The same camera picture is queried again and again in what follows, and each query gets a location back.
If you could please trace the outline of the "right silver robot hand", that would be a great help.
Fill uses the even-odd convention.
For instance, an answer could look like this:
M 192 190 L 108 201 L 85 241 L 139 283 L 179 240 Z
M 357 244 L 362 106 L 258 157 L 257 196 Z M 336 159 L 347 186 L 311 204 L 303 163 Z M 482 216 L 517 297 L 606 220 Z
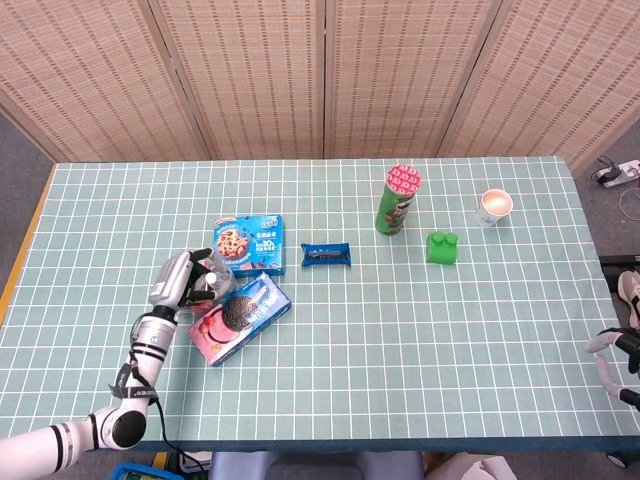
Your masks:
M 606 392 L 627 405 L 639 409 L 639 393 L 617 384 L 607 359 L 600 351 L 615 346 L 628 355 L 628 371 L 639 376 L 639 331 L 633 328 L 609 328 L 599 332 L 586 345 L 585 351 L 595 353 L 597 376 Z

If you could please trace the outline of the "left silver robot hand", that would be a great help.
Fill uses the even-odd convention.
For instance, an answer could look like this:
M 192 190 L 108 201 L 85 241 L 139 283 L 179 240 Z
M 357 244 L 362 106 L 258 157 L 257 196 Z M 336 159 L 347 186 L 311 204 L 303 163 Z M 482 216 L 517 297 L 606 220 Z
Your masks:
M 213 291 L 197 290 L 196 281 L 211 270 L 200 264 L 212 253 L 211 248 L 184 251 L 168 259 L 162 266 L 149 294 L 153 307 L 166 307 L 178 311 L 188 302 L 214 300 Z

